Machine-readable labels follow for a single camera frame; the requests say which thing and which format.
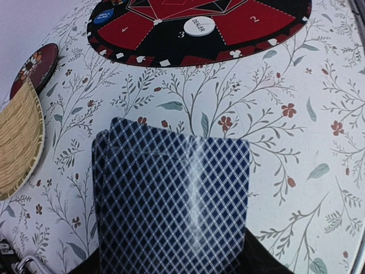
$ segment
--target woven placemat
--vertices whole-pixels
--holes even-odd
[[[0,113],[0,200],[9,198],[29,179],[43,145],[43,112],[28,78]]]

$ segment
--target floral tablecloth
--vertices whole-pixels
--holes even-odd
[[[365,61],[348,3],[315,0],[307,25],[268,51],[161,69],[90,48],[97,2],[80,1],[43,42],[60,47],[40,95],[45,149],[29,182],[0,203],[0,231],[19,255],[67,273],[96,249],[91,142],[120,116],[247,139],[250,230],[295,273],[349,273],[363,234]]]

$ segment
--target wicker basket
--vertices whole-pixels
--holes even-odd
[[[13,195],[29,179],[44,145],[44,119],[31,81],[0,113],[0,200]]]

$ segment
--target red and black game board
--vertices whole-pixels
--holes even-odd
[[[192,66],[273,47],[300,30],[311,0],[103,0],[87,26],[102,56],[130,65]]]

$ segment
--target tablecloth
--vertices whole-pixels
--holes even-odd
[[[119,116],[248,140],[250,230],[295,273],[348,273],[363,234],[365,61],[347,1],[314,0],[306,26],[270,50],[182,68],[94,52],[86,25],[97,2],[80,1],[42,43],[60,47],[40,95],[45,148],[0,203],[0,232],[18,254],[67,273],[97,248],[91,142]]]

